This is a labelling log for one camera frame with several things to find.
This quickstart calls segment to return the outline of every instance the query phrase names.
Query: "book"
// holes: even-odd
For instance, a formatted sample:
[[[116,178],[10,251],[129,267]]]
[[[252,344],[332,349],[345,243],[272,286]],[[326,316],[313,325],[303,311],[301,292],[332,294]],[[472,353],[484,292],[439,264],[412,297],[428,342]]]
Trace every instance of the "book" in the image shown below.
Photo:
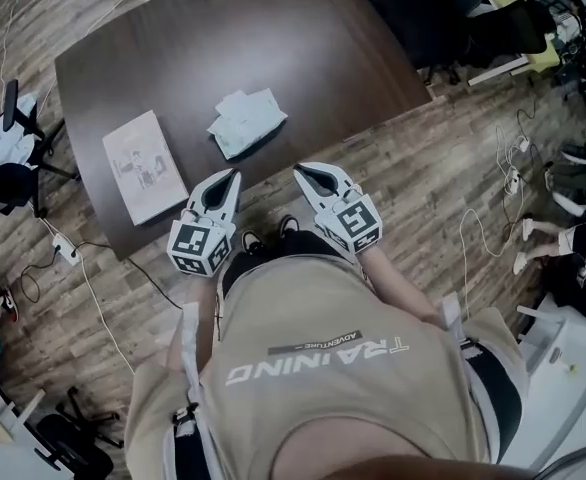
[[[152,110],[109,133],[102,142],[136,226],[189,197]]]

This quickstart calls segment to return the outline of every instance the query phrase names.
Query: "desk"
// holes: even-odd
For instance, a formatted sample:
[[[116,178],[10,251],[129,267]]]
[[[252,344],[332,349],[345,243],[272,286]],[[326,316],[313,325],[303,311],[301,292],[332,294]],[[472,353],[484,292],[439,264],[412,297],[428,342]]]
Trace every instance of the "desk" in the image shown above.
[[[102,231],[122,259],[179,211],[133,226],[102,138],[154,110],[191,190],[228,164],[206,128],[238,89],[271,88],[289,118],[233,164],[248,188],[327,146],[430,101],[367,0],[152,0],[55,62],[64,117]]]
[[[517,0],[488,0],[495,9],[501,9],[507,5],[516,2]],[[511,75],[517,75],[525,71],[534,70],[541,73],[547,68],[557,66],[560,63],[560,58],[553,48],[551,41],[546,40],[546,50],[542,53],[524,54],[518,56],[516,59],[507,62],[501,66],[489,69],[475,78],[469,80],[469,85],[476,85],[480,82],[493,78],[502,73],[510,72]]]

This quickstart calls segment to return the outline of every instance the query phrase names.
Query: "paper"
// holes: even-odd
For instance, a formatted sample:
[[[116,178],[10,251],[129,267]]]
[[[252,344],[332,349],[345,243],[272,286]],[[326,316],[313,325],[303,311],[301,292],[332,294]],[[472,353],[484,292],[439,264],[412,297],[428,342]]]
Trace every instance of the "paper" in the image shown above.
[[[250,95],[242,91],[225,96],[215,107],[220,117],[208,128],[229,160],[275,130],[288,117],[270,89]]]
[[[133,224],[146,222],[188,198],[153,111],[110,133],[103,143]]]

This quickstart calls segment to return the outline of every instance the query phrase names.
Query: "black shoe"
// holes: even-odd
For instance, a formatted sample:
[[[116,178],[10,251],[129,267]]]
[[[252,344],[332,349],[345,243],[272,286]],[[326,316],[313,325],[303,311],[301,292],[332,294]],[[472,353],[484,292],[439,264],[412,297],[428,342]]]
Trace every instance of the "black shoe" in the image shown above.
[[[293,215],[285,215],[280,221],[278,234],[280,238],[284,238],[287,233],[292,233],[299,230],[300,223],[297,221],[297,219],[293,217]]]
[[[242,249],[244,249],[245,253],[257,255],[264,248],[264,242],[256,233],[250,230],[242,233]]]

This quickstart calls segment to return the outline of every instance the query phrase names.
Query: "black chair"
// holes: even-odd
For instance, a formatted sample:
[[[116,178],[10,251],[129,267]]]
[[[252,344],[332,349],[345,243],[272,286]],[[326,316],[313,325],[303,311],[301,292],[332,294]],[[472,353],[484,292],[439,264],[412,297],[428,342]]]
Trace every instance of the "black chair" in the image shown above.
[[[481,0],[369,0],[416,69],[449,69],[470,48],[466,16]]]
[[[459,82],[455,62],[486,67],[497,56],[540,53],[553,18],[536,2],[516,2],[469,17],[481,0],[369,0],[404,47],[416,69],[443,67]]]
[[[498,55],[543,53],[545,34],[556,29],[546,6],[535,0],[518,0],[468,21],[471,47],[461,61],[476,67],[487,67]]]
[[[2,128],[7,132],[17,123],[24,128],[25,133],[31,133],[39,139],[35,141],[33,152],[28,158],[28,163],[35,168],[31,170],[24,165],[12,163],[0,165],[0,212],[8,215],[13,208],[25,206],[32,200],[33,213],[36,217],[44,218],[47,211],[40,207],[38,190],[40,169],[71,180],[79,180],[80,176],[79,173],[63,171],[44,161],[46,155],[53,155],[53,141],[64,127],[64,120],[60,120],[47,135],[37,124],[37,106],[34,106],[31,113],[26,116],[17,107],[17,98],[17,80],[11,80],[6,84],[4,112],[1,116]]]
[[[55,463],[62,462],[78,480],[105,479],[113,471],[113,462],[107,453],[95,446],[95,440],[123,448],[123,441],[113,441],[98,430],[104,423],[119,420],[120,417],[117,413],[110,413],[97,418],[85,418],[75,400],[77,392],[75,387],[68,390],[75,416],[65,412],[64,404],[60,403],[55,408],[60,414],[49,414],[37,424],[37,432],[51,455],[46,456],[37,449],[35,453],[53,469],[59,470]]]

